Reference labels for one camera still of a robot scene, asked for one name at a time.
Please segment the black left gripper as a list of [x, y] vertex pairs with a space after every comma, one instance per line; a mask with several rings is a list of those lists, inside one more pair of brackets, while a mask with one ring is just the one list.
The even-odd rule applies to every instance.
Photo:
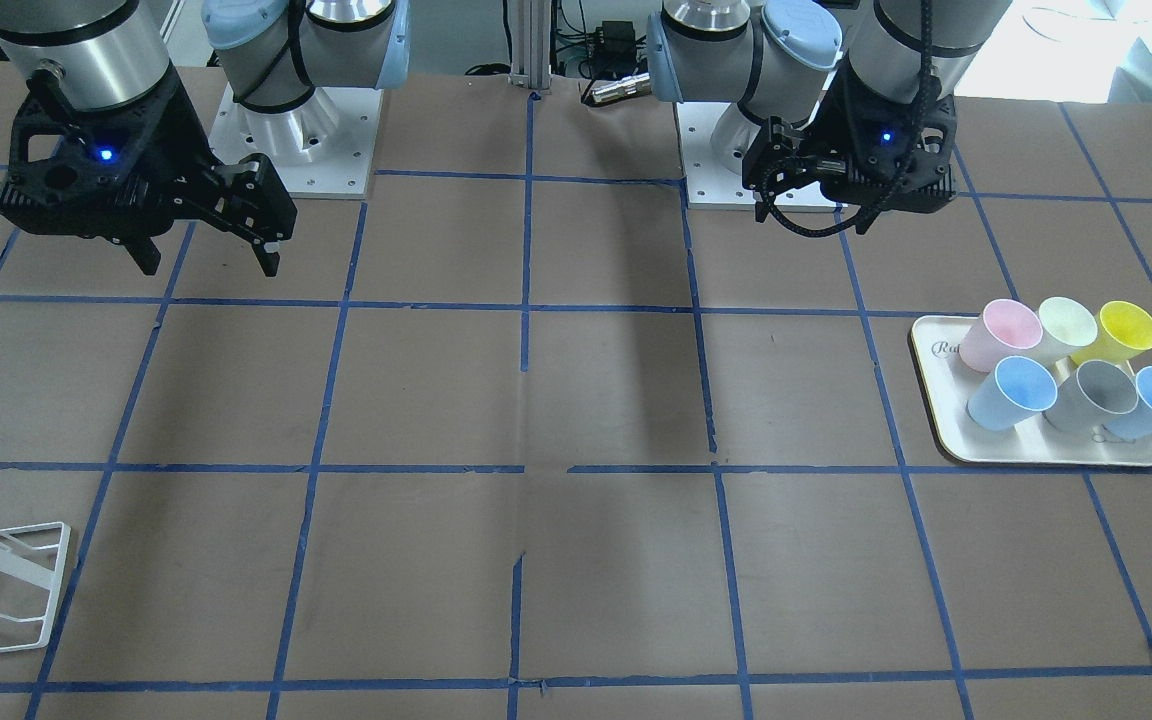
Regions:
[[905, 167], [901, 158], [915, 137], [908, 173], [884, 209], [929, 214], [954, 200], [954, 96], [933, 97], [923, 118], [923, 131], [914, 135], [909, 129], [915, 111], [914, 103], [895, 103], [877, 94], [844, 65], [814, 118], [814, 141], [844, 159], [846, 173], [820, 179], [820, 192], [842, 204], [876, 204], [890, 179]]

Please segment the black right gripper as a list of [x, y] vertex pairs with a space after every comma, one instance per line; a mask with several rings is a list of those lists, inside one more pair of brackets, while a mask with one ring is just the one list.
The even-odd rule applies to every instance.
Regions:
[[278, 274], [297, 206], [270, 156], [221, 164], [179, 70], [114, 108], [82, 111], [59, 73], [37, 67], [12, 124], [0, 213], [23, 232], [123, 240], [142, 274], [156, 275], [152, 237], [180, 219], [204, 219], [251, 247], [262, 274]]

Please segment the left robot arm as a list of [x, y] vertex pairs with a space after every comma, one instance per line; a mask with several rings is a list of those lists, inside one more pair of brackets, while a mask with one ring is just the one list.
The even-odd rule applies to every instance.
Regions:
[[664, 1], [650, 88], [704, 209], [909, 211], [955, 199], [954, 90], [1006, 1]]

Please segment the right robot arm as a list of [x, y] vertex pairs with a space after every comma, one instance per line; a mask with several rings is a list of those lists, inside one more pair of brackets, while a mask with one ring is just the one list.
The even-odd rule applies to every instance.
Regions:
[[0, 47], [26, 79], [0, 215], [38, 236], [103, 238], [154, 275], [182, 220], [234, 234], [278, 273], [297, 209], [282, 169], [338, 156], [333, 88], [410, 68], [407, 1], [206, 1], [244, 156], [225, 160], [143, 1], [0, 1]]

